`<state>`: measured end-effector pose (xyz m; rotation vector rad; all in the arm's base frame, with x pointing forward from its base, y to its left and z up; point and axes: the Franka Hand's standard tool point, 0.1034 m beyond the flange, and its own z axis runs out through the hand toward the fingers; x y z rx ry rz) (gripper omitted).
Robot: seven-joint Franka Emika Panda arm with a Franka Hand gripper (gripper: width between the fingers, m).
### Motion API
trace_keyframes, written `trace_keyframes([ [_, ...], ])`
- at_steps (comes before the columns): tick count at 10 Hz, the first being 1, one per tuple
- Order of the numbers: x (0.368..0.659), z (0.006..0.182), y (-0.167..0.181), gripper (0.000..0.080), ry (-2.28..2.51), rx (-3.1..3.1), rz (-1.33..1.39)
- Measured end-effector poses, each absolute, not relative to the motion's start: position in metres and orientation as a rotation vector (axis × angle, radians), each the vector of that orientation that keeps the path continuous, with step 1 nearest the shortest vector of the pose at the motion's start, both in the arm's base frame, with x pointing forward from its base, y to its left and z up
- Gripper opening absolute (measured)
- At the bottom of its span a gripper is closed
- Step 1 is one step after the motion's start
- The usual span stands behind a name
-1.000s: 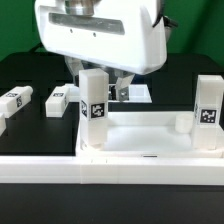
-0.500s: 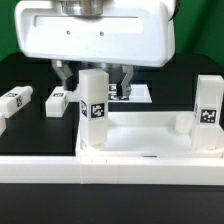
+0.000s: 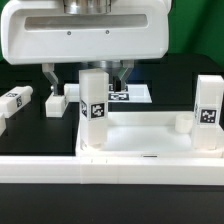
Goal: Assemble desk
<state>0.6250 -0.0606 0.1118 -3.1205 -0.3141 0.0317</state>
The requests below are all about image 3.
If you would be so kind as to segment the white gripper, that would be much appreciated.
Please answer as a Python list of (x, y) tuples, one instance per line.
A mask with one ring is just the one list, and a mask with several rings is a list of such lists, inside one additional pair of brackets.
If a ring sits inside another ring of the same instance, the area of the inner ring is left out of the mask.
[(9, 0), (1, 14), (2, 55), (11, 64), (43, 64), (55, 96), (64, 85), (53, 63), (123, 60), (113, 77), (113, 91), (122, 92), (133, 60), (167, 52), (171, 6), (172, 0)]

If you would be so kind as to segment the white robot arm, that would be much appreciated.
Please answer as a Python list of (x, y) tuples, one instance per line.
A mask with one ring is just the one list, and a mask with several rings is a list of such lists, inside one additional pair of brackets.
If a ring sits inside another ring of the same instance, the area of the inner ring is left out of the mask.
[(172, 0), (9, 0), (1, 14), (1, 49), (10, 64), (40, 64), (57, 85), (56, 63), (121, 70), (158, 59), (169, 45)]

